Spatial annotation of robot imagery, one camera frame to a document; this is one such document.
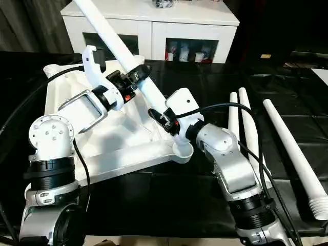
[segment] black clamp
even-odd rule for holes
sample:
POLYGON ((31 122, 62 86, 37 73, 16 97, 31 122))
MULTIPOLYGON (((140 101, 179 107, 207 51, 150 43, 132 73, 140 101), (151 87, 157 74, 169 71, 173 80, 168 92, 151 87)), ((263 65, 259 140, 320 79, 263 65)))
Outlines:
POLYGON ((150 69, 146 65, 139 65, 127 74, 121 74, 116 70, 106 77, 121 93, 124 103, 135 97, 134 90, 140 81, 150 75, 150 69))
POLYGON ((154 109, 149 109, 148 114, 151 118, 156 120, 164 128, 165 131, 170 133, 172 136, 179 133, 180 124, 171 108, 165 110, 164 114, 160 114, 154 109))

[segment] white cylinder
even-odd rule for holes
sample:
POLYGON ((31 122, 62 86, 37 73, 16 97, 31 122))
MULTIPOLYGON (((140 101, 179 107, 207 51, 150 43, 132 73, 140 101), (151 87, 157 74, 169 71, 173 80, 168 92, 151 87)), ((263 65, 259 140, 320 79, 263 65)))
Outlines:
MULTIPOLYGON (((244 106, 248 107, 249 109, 251 109, 250 101, 248 100, 246 89, 244 87, 239 88, 238 92, 239 92, 240 103, 243 104, 244 106)), ((251 117, 251 115, 248 112, 246 112, 245 110, 241 110, 241 115, 242 115, 242 121, 244 124, 247 147, 256 156, 259 156, 259 154, 258 154, 258 136, 257 136, 255 122, 254 122, 253 118, 251 117)), ((259 164, 258 164, 257 160, 254 159, 250 154, 249 154, 249 160, 250 160, 250 163, 254 169, 254 172, 255 172, 258 180, 260 180, 259 164)), ((263 164, 265 166, 267 166, 267 164, 265 163, 264 156, 263 156, 263 164)), ((266 173, 264 174, 264 179, 265 179, 266 187, 271 188, 272 184, 266 173)))
POLYGON ((328 219, 328 196, 309 162, 298 147, 291 132, 283 122, 278 111, 269 99, 263 101, 264 107, 277 130, 279 137, 293 162, 295 170, 309 197, 309 205, 317 220, 328 219))
MULTIPOLYGON (((82 13, 88 19, 90 24, 96 30, 100 38, 104 41, 110 51, 127 72, 131 71, 139 64, 123 43, 114 29, 109 25, 97 7, 91 0, 74 0, 82 13)), ((150 103, 151 107, 160 113, 163 113, 167 107, 165 97, 156 87, 153 81, 148 77, 138 85, 140 91, 150 103)))
MULTIPOLYGON (((237 103, 238 96, 236 92, 230 93, 230 102, 237 103)), ((228 118, 228 129, 236 135, 237 140, 239 141, 239 119, 238 119, 238 108, 229 107, 229 118, 228 118)))

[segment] white cabinet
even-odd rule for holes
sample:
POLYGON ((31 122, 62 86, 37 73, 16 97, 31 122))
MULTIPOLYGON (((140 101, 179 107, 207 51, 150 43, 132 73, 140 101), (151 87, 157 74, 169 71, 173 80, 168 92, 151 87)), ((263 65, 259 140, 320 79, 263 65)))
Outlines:
MULTIPOLYGON (((201 42, 211 44, 211 61, 224 63, 239 25, 223 2, 180 0, 168 9, 155 8, 151 0, 93 2, 130 51, 146 59, 164 60, 172 39, 178 40, 179 49, 181 42, 186 40, 189 44, 210 40, 201 42)), ((61 14, 74 52, 82 53, 86 44, 95 45, 94 42, 101 47, 101 40, 92 34, 95 32, 93 27, 74 2, 67 5, 61 14)), ((196 52, 196 49, 190 52, 188 60, 194 60, 196 52)))

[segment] white cabinet top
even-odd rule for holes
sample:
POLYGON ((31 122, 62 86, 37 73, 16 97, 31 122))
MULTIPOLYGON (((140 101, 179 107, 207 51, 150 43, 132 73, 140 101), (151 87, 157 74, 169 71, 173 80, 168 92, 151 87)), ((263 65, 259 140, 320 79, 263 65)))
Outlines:
MULTIPOLYGON (((138 21, 193 23, 238 26, 239 21, 224 2, 210 0, 180 0, 172 8, 157 9, 151 0, 93 0, 105 18, 138 21)), ((71 2, 62 11, 63 16, 83 16, 71 2)))

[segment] item in cabinet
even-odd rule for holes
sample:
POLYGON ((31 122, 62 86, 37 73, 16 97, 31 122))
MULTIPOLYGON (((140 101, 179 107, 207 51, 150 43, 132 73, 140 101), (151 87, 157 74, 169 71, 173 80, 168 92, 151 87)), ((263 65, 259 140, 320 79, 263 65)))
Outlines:
POLYGON ((211 56, 211 46, 209 44, 204 44, 201 47, 201 52, 204 54, 203 62, 205 62, 206 60, 210 59, 210 56, 211 56))
POLYGON ((164 9, 170 8, 173 6, 173 0, 152 0, 156 8, 164 9))
POLYGON ((176 56, 177 47, 178 47, 177 41, 169 42, 168 55, 165 57, 165 60, 173 61, 174 57, 176 56))
POLYGON ((187 62, 188 61, 188 55, 189 55, 189 45, 186 42, 181 43, 181 48, 180 48, 180 57, 179 61, 180 62, 187 62))
POLYGON ((201 52, 197 52, 195 56, 195 62, 196 63, 201 63, 204 59, 204 54, 201 52))

